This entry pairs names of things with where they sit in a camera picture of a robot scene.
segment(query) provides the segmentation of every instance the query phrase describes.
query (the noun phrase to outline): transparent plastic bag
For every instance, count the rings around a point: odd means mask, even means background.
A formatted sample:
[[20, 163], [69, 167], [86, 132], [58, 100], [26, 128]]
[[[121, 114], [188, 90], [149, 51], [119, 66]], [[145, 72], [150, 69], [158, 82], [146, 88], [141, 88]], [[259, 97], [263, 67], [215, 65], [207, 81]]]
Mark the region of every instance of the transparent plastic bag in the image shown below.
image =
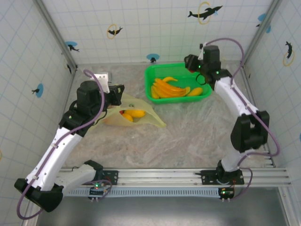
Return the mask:
[[[144, 100], [137, 99], [128, 95], [126, 93], [122, 94], [120, 106], [113, 106], [107, 109], [107, 116], [100, 120], [107, 125], [115, 126], [134, 126], [137, 124], [152, 124], [157, 127], [165, 127], [166, 124], [159, 118], [159, 116], [154, 112], [152, 107], [146, 103]], [[131, 122], [120, 114], [120, 111], [124, 110], [144, 110], [146, 112], [145, 116], [142, 118], [133, 118], [134, 121]]]

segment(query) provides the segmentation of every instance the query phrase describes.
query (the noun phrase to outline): white tile wall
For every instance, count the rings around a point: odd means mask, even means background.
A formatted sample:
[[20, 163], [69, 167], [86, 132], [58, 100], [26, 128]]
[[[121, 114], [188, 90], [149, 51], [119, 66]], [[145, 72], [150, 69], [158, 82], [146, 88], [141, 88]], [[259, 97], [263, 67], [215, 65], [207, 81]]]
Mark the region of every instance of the white tile wall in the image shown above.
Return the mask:
[[[0, 225], [19, 225], [14, 182], [32, 170], [52, 140], [71, 75], [31, 0], [0, 1], [0, 46]], [[41, 82], [44, 93], [37, 98], [31, 90]]]
[[[80, 52], [71, 54], [79, 64], [148, 61], [150, 53], [159, 61], [182, 61], [198, 54], [199, 44], [219, 37], [232, 37], [247, 50], [258, 30], [258, 17], [271, 0], [212, 0], [222, 6], [206, 25], [189, 17], [198, 13], [199, 0], [44, 0], [65, 41], [74, 41]], [[123, 29], [108, 39], [111, 24]], [[223, 59], [239, 60], [240, 52], [226, 42], [219, 43]]]
[[[256, 103], [270, 113], [271, 127], [282, 147], [275, 158], [279, 167], [287, 167], [293, 181], [294, 206], [301, 206], [301, 6], [300, 1], [284, 1], [272, 21], [272, 30], [265, 34], [260, 46], [248, 63], [250, 83]], [[284, 54], [290, 42], [295, 54], [290, 66], [283, 65]], [[268, 143], [275, 152], [275, 146]]]

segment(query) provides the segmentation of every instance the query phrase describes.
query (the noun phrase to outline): yellow banana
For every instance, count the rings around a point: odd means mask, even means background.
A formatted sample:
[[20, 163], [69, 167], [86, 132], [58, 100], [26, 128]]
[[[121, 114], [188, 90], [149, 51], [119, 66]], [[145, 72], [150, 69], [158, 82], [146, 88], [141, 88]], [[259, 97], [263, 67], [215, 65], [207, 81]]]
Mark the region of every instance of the yellow banana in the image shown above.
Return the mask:
[[129, 114], [133, 118], [142, 118], [146, 112], [144, 110], [125, 110], [124, 114]]
[[156, 82], [160, 87], [164, 87], [164, 88], [166, 88], [166, 89], [170, 89], [171, 91], [175, 91], [175, 92], [185, 91], [185, 89], [182, 89], [182, 88], [178, 88], [178, 87], [172, 86], [172, 85], [168, 84], [167, 82], [162, 81], [161, 79], [155, 79], [155, 82]]
[[129, 114], [125, 114], [125, 113], [123, 113], [122, 114], [122, 116], [123, 117], [125, 117], [127, 120], [129, 120], [129, 121], [131, 121], [131, 122], [133, 122], [134, 120], [133, 120], [133, 117], [132, 116], [130, 116]]
[[165, 93], [164, 91], [158, 89], [158, 88], [155, 87], [155, 86], [154, 86], [154, 90], [155, 90], [155, 92], [158, 94], [158, 96], [159, 96], [160, 98], [171, 98], [171, 97], [173, 97], [173, 96], [168, 95], [168, 94]]
[[190, 92], [190, 87], [186, 87], [185, 89], [186, 89], [185, 95], [187, 95]]
[[158, 83], [154, 83], [154, 87], [157, 87], [158, 89], [160, 89], [160, 90], [162, 90], [162, 91], [164, 91], [166, 94], [168, 94], [168, 95], [170, 95], [170, 96], [172, 96], [172, 97], [178, 97], [178, 96], [180, 96], [180, 95], [184, 95], [185, 96], [185, 92], [186, 92], [186, 90], [184, 90], [184, 91], [181, 91], [181, 92], [175, 92], [175, 91], [172, 91], [172, 90], [170, 90], [170, 89], [167, 89], [166, 87], [164, 87], [164, 86], [160, 86]]
[[203, 89], [201, 87], [194, 88], [189, 94], [187, 94], [187, 97], [193, 97], [193, 96], [199, 96], [203, 92]]
[[154, 99], [159, 99], [160, 97], [158, 96], [158, 94], [156, 93], [154, 86], [151, 86], [151, 97]]
[[162, 81], [169, 82], [169, 81], [178, 81], [178, 80], [174, 79], [173, 77], [166, 77], [166, 78], [162, 79]]

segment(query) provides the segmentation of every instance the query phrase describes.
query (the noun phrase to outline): orange banana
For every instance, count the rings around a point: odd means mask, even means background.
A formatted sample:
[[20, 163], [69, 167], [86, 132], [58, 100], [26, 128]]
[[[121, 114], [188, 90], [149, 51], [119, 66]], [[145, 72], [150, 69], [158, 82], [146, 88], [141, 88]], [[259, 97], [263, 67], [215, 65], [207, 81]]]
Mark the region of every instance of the orange banana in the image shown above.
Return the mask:
[[178, 81], [178, 80], [174, 79], [173, 77], [165, 77], [164, 79], [162, 79], [162, 81], [168, 82], [168, 81]]
[[155, 79], [155, 82], [159, 86], [165, 87], [166, 89], [170, 89], [171, 91], [175, 91], [175, 92], [181, 92], [181, 91], [183, 92], [183, 91], [185, 91], [185, 89], [172, 86], [172, 85], [168, 84], [167, 82], [162, 81], [161, 79]]
[[154, 86], [151, 86], [151, 97], [154, 99], [159, 99], [159, 95], [156, 93]]
[[171, 97], [170, 95], [168, 95], [167, 93], [165, 93], [164, 91], [158, 89], [158, 88], [155, 87], [155, 86], [154, 86], [154, 90], [155, 90], [155, 92], [158, 94], [158, 96], [159, 96], [160, 98], [170, 98], [170, 97]]
[[158, 89], [162, 90], [163, 92], [165, 92], [166, 94], [172, 96], [172, 97], [178, 97], [178, 96], [180, 96], [180, 95], [182, 95], [182, 94], [185, 95], [185, 93], [186, 93], [186, 90], [181, 91], [181, 92], [175, 92], [175, 91], [172, 91], [172, 90], [170, 90], [170, 89], [165, 88], [164, 86], [160, 86], [160, 85], [159, 85], [158, 83], [156, 83], [156, 82], [155, 82], [153, 85], [154, 85], [155, 87], [157, 87]]

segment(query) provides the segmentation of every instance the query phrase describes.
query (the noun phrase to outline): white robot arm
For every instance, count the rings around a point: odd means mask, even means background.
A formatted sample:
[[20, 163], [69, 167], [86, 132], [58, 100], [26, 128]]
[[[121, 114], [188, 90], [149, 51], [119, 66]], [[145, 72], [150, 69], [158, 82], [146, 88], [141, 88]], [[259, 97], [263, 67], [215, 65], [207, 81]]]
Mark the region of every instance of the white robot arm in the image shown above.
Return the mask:
[[232, 75], [221, 68], [220, 51], [215, 45], [204, 46], [201, 44], [203, 57], [188, 55], [185, 57], [185, 67], [191, 72], [199, 72], [204, 76], [205, 82], [221, 96], [229, 107], [232, 115], [237, 117], [231, 133], [231, 145], [227, 155], [219, 161], [216, 170], [203, 170], [199, 175], [203, 184], [227, 184], [232, 180], [236, 184], [244, 184], [239, 165], [242, 159], [254, 153], [261, 145], [267, 143], [268, 132], [254, 117], [254, 113], [268, 127], [269, 114], [259, 111], [242, 94], [236, 86]]
[[[94, 76], [98, 82], [81, 83], [77, 100], [63, 115], [55, 137], [38, 165], [25, 179], [19, 178], [15, 182], [17, 190], [47, 212], [53, 211], [74, 188], [104, 177], [103, 166], [92, 160], [70, 173], [59, 172], [70, 152], [92, 126], [88, 122], [94, 120], [101, 109], [104, 112], [110, 105], [121, 105], [124, 86], [108, 86], [108, 74]], [[104, 99], [100, 96], [100, 84]]]

